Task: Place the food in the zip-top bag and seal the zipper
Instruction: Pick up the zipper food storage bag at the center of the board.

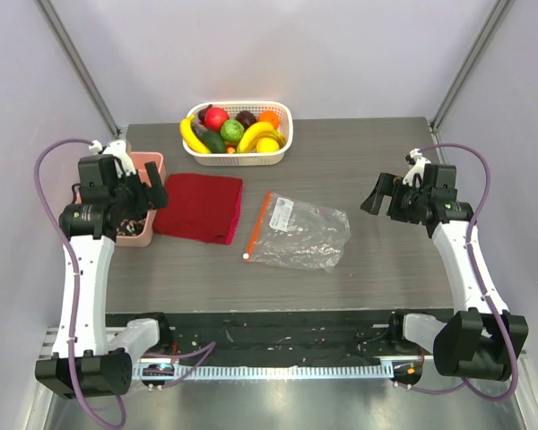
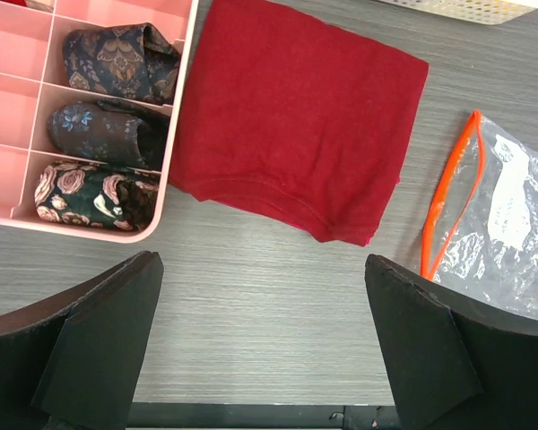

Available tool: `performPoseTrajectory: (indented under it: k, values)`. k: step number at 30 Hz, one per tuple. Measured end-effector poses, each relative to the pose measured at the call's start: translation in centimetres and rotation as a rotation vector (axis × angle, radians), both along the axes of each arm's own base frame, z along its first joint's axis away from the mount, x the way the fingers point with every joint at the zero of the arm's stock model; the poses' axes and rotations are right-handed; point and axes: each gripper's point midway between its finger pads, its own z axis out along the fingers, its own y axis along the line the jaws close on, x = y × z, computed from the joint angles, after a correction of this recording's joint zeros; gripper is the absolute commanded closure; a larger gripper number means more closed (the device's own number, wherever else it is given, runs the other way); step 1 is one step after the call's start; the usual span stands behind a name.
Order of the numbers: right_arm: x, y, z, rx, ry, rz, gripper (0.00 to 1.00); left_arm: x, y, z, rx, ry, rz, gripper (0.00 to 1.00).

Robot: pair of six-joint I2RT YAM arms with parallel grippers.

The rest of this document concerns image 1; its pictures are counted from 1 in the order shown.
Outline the yellow lemon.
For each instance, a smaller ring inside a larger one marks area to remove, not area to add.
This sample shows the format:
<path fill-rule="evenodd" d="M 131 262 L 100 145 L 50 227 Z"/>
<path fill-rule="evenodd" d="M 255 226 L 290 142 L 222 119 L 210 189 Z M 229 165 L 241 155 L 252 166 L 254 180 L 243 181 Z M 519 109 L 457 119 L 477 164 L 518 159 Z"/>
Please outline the yellow lemon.
<path fill-rule="evenodd" d="M 272 153 L 281 148 L 280 143 L 271 137 L 260 138 L 256 143 L 257 153 Z"/>

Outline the clear zip top bag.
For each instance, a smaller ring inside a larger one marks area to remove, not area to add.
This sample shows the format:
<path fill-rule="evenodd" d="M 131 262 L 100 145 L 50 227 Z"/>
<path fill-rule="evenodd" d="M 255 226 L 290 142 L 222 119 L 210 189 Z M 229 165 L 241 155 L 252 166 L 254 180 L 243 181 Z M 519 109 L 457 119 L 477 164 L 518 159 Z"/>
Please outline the clear zip top bag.
<path fill-rule="evenodd" d="M 331 272 L 351 237 L 345 212 L 282 196 L 265 195 L 243 253 L 245 262 Z"/>

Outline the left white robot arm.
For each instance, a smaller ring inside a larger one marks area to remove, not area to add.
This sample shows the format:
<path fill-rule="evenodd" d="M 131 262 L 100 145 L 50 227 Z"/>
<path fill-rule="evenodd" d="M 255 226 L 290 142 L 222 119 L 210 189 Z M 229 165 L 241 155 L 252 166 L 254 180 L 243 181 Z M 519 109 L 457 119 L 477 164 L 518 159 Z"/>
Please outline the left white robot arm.
<path fill-rule="evenodd" d="M 124 395 L 134 364 L 146 353 L 164 357 L 173 336 L 163 313 L 138 314 L 114 338 L 106 331 L 108 269 L 119 225 L 166 206 L 161 162 L 142 169 L 115 156 L 78 162 L 80 201 L 67 205 L 58 225 L 65 243 L 65 288 L 50 356 L 35 364 L 36 379 L 53 393 L 75 398 Z"/>

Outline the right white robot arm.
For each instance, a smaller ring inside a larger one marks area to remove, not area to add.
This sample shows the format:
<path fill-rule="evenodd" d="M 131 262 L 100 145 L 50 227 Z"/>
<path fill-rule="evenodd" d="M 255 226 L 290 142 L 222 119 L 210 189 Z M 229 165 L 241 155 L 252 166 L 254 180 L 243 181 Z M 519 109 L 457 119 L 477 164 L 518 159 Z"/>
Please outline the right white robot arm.
<path fill-rule="evenodd" d="M 377 215 L 389 198 L 387 216 L 421 224 L 436 246 L 453 294 L 454 314 L 441 322 L 428 314 L 397 316 L 388 346 L 405 354 L 417 345 L 432 354 L 444 376 L 505 382 L 528 335 L 528 324 L 512 314 L 494 287 L 472 225 L 473 208 L 459 202 L 456 168 L 421 163 L 406 176 L 379 175 L 361 209 Z"/>

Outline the green round fruit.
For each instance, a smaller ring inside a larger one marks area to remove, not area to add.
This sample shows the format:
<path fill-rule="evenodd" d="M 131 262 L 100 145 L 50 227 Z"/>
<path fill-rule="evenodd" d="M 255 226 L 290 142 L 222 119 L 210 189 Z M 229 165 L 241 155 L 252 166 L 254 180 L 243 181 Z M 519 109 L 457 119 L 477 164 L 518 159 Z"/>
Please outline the green round fruit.
<path fill-rule="evenodd" d="M 235 119 L 227 120 L 220 130 L 223 140 L 228 144 L 238 143 L 242 139 L 244 133 L 245 129 L 243 125 Z"/>

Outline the dark green avocado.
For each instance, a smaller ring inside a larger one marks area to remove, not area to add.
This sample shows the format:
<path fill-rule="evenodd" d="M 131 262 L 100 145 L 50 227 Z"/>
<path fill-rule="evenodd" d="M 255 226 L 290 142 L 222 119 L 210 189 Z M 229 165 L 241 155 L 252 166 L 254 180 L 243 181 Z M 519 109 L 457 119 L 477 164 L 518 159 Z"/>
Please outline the dark green avocado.
<path fill-rule="evenodd" d="M 201 140 L 205 147 L 211 152 L 216 154 L 223 154 L 226 152 L 226 143 L 223 140 L 222 136 L 212 130 L 205 131 Z"/>

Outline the red apple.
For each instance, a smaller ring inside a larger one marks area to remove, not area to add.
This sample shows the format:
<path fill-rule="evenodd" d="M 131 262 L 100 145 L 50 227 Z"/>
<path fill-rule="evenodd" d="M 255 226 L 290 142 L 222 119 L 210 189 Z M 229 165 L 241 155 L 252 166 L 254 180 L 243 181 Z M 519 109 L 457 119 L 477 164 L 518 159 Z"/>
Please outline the red apple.
<path fill-rule="evenodd" d="M 210 107 L 204 117 L 205 126 L 212 131 L 219 132 L 223 124 L 230 119 L 227 111 L 220 107 Z"/>

